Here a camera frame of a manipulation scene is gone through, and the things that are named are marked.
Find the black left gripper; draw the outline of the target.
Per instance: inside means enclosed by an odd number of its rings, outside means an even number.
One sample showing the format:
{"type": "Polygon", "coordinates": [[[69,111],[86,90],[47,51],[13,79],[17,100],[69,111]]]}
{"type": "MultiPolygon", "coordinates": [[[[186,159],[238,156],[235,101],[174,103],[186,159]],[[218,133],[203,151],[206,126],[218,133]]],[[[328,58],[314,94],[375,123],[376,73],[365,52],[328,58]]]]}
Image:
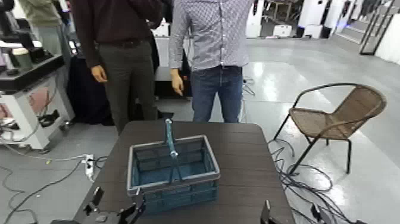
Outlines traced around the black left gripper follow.
{"type": "Polygon", "coordinates": [[[55,219],[51,224],[134,224],[146,210],[145,197],[135,199],[135,202],[127,209],[117,213],[93,213],[99,212],[98,205],[104,195],[101,187],[96,187],[92,199],[84,207],[85,215],[82,219],[55,219]]]}

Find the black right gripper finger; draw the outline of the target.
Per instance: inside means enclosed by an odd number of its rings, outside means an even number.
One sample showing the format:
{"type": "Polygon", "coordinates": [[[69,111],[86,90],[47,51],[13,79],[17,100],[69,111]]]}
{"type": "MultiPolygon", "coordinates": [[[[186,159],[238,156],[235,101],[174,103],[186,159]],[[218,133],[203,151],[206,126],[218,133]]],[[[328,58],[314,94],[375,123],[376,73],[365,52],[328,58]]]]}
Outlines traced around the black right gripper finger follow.
{"type": "Polygon", "coordinates": [[[322,212],[316,203],[312,203],[310,211],[317,223],[326,224],[325,220],[323,219],[322,212]]]}
{"type": "Polygon", "coordinates": [[[260,224],[271,224],[270,209],[271,206],[269,200],[265,200],[260,215],[260,224]]]}

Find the maroon person's right hand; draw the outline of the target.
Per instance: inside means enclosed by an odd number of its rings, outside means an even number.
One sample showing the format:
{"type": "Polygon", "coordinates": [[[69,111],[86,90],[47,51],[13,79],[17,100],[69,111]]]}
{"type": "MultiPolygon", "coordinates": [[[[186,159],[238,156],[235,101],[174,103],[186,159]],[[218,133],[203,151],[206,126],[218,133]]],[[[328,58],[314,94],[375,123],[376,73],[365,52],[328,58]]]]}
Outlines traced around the maroon person's right hand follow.
{"type": "Polygon", "coordinates": [[[91,69],[92,76],[95,80],[99,83],[106,83],[108,82],[106,72],[101,65],[94,66],[91,69]]]}

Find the checked-shirt person's right hand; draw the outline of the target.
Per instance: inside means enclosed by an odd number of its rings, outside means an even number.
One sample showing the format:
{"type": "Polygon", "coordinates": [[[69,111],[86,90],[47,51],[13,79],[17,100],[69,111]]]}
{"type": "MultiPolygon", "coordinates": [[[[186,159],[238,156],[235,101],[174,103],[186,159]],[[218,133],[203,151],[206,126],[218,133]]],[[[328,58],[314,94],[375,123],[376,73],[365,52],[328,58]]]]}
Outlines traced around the checked-shirt person's right hand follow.
{"type": "Polygon", "coordinates": [[[176,94],[183,96],[184,84],[178,69],[171,69],[171,85],[176,94]]]}

